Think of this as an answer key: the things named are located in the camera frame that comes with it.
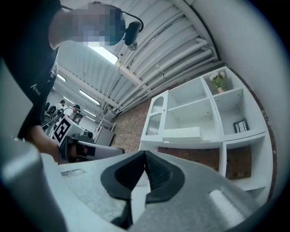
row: forearm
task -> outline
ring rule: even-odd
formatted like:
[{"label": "forearm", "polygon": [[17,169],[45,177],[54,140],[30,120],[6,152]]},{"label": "forearm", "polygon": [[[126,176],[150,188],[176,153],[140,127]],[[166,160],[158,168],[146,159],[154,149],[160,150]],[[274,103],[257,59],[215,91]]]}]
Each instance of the forearm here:
[{"label": "forearm", "polygon": [[57,142],[48,137],[41,126],[30,127],[25,136],[25,140],[34,144],[40,153],[49,154],[53,157],[55,162],[61,162]]}]

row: black shirt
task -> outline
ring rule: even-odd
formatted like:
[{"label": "black shirt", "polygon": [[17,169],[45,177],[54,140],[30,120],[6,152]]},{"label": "black shirt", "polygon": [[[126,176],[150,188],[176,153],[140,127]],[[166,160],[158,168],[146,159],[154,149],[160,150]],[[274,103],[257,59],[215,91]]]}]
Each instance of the black shirt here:
[{"label": "black shirt", "polygon": [[9,37],[3,49],[8,69],[33,103],[20,130],[20,138],[25,136],[29,127],[41,125],[44,119],[46,99],[57,75],[58,55],[58,49],[52,50],[49,45],[48,29],[53,17],[61,9],[59,0],[23,2],[26,7],[19,19],[15,20],[17,23],[6,28]]}]

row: black cap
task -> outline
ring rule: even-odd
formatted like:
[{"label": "black cap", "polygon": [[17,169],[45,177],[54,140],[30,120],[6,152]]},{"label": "black cap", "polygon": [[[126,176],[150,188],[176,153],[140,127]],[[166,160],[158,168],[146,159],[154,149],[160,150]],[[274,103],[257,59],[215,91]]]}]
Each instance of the black cap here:
[{"label": "black cap", "polygon": [[77,108],[77,111],[78,111],[78,112],[81,112],[81,108],[80,108],[79,105],[74,105],[73,107]]}]

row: cabinet door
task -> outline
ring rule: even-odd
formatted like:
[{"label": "cabinet door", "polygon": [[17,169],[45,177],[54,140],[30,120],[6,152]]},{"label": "cabinet door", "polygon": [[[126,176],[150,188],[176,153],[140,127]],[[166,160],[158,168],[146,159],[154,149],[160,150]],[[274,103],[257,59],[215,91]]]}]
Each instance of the cabinet door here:
[{"label": "cabinet door", "polygon": [[162,142],[167,111],[168,90],[152,98],[141,141]]}]

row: white logo on shirt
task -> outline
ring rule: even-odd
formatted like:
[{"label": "white logo on shirt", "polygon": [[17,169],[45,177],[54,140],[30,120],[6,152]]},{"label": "white logo on shirt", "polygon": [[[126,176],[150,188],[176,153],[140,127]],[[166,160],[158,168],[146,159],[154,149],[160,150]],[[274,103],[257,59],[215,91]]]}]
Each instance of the white logo on shirt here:
[{"label": "white logo on shirt", "polygon": [[33,88],[33,90],[38,94],[38,95],[40,95],[40,92],[39,92],[39,90],[37,89],[37,84],[34,84],[34,85],[32,85],[32,86],[30,86],[30,88]]}]

